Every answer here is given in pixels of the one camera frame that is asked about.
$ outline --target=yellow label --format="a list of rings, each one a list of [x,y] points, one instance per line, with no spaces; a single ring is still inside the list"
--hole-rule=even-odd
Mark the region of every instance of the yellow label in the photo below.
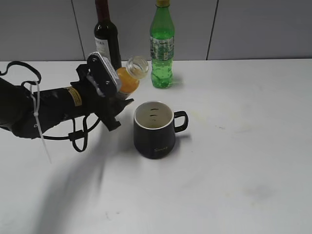
[[[82,105],[82,99],[78,91],[73,87],[66,87],[67,91],[70,93],[70,95],[73,98],[75,106],[81,106]]]

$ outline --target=white table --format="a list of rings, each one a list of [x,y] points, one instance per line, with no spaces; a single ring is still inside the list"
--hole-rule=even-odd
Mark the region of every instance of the white table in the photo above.
[[[42,90],[78,79],[80,62],[30,64]],[[171,89],[143,80],[122,126],[97,127],[85,153],[47,141],[52,165],[39,139],[0,131],[0,234],[310,234],[312,60],[177,61],[173,70]],[[4,78],[35,77],[12,67]],[[190,118],[162,160],[132,145],[134,110],[149,100]],[[71,130],[69,121],[48,134]]]

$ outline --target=robotic arm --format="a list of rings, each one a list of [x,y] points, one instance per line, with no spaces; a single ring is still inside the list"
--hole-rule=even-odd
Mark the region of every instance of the robotic arm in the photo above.
[[[23,62],[11,62],[11,65],[22,65],[34,72],[41,81],[40,73]],[[101,121],[109,131],[120,126],[115,116],[118,115],[133,99],[120,100],[116,93],[121,87],[121,81],[107,58],[98,52],[91,53],[87,64],[81,64],[76,69],[79,81],[71,82],[70,87],[40,91],[39,93],[39,122],[42,132],[71,119],[74,130],[68,136],[44,136],[49,140],[70,140],[78,152],[87,147],[88,133]],[[40,137],[37,122],[34,116],[34,103],[32,97],[37,98],[24,87],[25,83],[32,85],[34,81],[25,81],[21,86],[15,86],[0,78],[0,128],[11,131],[17,137]],[[88,129],[87,117],[96,114],[98,120]],[[75,118],[84,116],[83,130],[76,131]],[[84,145],[79,149],[76,140],[84,138]]]

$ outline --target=black cable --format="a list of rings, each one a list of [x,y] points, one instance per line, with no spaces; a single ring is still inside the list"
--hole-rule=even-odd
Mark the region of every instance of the black cable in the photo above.
[[[87,132],[89,133],[95,129],[100,122],[101,120],[98,118],[92,127],[87,130]],[[43,136],[43,138],[46,140],[69,140],[69,136]]]
[[[82,120],[82,126],[83,126],[83,147],[82,149],[80,149],[77,145],[76,145],[76,140],[73,140],[73,147],[74,149],[81,153],[83,151],[86,150],[87,146],[88,146],[88,126],[87,126],[87,118],[88,116],[83,117]],[[73,124],[74,124],[74,133],[76,132],[76,123],[75,123],[75,119],[73,118]]]
[[[11,66],[14,66],[14,65],[18,65],[18,66],[22,66],[22,67],[28,68],[30,71],[32,71],[32,72],[37,76],[37,78],[38,78],[38,84],[40,84],[40,82],[41,82],[41,74],[40,74],[40,72],[39,72],[36,68],[32,67],[31,65],[29,65],[29,64],[27,64],[27,63],[25,63],[25,62],[20,62],[20,61],[12,61],[12,62],[10,62],[10,63],[6,66],[5,72],[3,72],[3,73],[0,72],[0,76],[5,76],[5,75],[8,73],[9,68],[10,68]],[[33,81],[31,81],[31,80],[27,80],[27,81],[24,81],[24,82],[21,84],[21,86],[24,86],[25,83],[29,83],[29,84],[32,84],[32,85],[36,85],[35,82],[33,82]]]

